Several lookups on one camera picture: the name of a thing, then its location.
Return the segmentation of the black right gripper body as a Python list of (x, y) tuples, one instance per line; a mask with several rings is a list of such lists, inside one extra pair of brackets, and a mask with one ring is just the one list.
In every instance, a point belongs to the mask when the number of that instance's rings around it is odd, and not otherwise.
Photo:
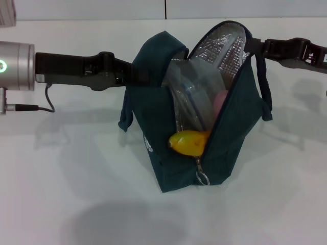
[(292, 69), (326, 73), (326, 47), (303, 38), (289, 40), (267, 39), (265, 58)]

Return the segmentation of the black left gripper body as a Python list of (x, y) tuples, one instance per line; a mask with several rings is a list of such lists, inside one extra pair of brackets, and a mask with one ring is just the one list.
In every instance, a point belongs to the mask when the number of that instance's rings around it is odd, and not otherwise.
[(124, 86), (128, 79), (128, 63), (111, 52), (82, 57), (36, 53), (35, 75), (38, 83), (76, 85), (103, 91)]

